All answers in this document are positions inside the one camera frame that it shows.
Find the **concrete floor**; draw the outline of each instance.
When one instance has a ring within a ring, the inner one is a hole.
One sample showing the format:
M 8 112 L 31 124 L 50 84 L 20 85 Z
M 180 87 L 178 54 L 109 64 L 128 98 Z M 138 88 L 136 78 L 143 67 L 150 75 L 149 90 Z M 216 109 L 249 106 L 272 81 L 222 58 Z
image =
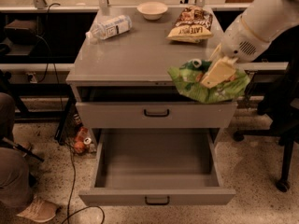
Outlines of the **concrete floor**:
M 296 224 L 299 223 L 299 154 L 295 144 L 290 170 L 291 189 L 282 193 L 274 182 L 280 177 L 283 147 L 276 137 L 248 136 L 241 143 L 232 139 L 238 128 L 266 128 L 268 117 L 258 117 L 254 109 L 237 109 L 229 128 L 216 146 L 218 166 L 224 187 L 233 188 L 235 197 L 224 206 L 104 206 L 106 224 Z M 74 170 L 67 146 L 54 140 L 57 122 L 17 123 L 14 133 L 18 143 L 30 141 L 33 152 L 45 158 L 40 163 L 27 157 L 32 173 L 37 177 L 35 192 L 44 199 L 59 204 L 62 209 L 49 223 L 67 223 L 67 205 L 72 189 Z M 95 164 L 95 155 L 75 156 L 76 183 L 69 213 L 85 207 L 78 191 L 87 189 Z M 101 223 L 98 208 L 89 208 L 69 218 L 72 224 Z M 1 224 L 33 223 L 12 216 L 0 206 Z

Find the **drawer handle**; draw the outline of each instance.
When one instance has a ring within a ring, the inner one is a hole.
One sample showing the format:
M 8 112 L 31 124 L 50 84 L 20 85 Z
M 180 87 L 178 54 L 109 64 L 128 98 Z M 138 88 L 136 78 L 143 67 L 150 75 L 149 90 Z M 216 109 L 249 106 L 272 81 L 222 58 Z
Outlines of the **drawer handle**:
M 170 197 L 167 196 L 167 201 L 165 203 L 150 203 L 148 201 L 148 197 L 146 196 L 145 197 L 145 202 L 146 202 L 146 205 L 169 205 L 169 203 L 170 203 Z
M 163 113 L 151 113 L 149 112 L 148 110 L 144 109 L 143 110 L 143 114 L 146 116 L 146 117 L 154 117 L 154 118 L 162 118 L 162 117 L 167 117 L 169 116 L 170 114 L 170 111 L 169 109 L 167 108 L 167 110 Z

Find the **gray tabletop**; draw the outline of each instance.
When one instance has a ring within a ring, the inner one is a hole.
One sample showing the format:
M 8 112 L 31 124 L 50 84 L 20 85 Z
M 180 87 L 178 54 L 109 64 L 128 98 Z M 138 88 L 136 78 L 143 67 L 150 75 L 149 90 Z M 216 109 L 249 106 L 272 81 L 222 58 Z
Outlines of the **gray tabletop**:
M 157 21 L 145 20 L 136 7 L 99 10 L 94 21 L 123 14 L 130 16 L 133 27 L 97 44 L 86 38 L 67 82 L 170 82 L 170 66 L 180 67 L 193 58 L 208 59 L 223 35 L 215 16 L 211 28 L 214 36 L 208 40 L 191 44 L 166 39 L 183 8 L 170 7 Z

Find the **power outlet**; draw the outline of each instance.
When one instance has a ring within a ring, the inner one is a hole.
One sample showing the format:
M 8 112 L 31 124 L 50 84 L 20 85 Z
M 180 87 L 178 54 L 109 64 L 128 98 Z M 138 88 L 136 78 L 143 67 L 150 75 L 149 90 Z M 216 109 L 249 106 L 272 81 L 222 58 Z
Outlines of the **power outlet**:
M 38 83 L 36 72 L 27 72 L 26 75 L 29 83 Z

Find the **office chair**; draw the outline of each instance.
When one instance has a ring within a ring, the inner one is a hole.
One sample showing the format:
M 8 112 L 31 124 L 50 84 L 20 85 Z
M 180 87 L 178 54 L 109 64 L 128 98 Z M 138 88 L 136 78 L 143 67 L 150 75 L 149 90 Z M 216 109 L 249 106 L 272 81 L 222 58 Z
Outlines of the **office chair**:
M 235 141 L 242 141 L 244 135 L 278 136 L 278 144 L 284 146 L 281 178 L 276 187 L 286 192 L 290 188 L 288 181 L 292 159 L 293 143 L 299 137 L 299 46 L 295 47 L 286 72 L 275 81 L 269 91 L 258 103 L 258 115 L 268 115 L 272 123 L 267 130 L 238 130 L 234 133 Z

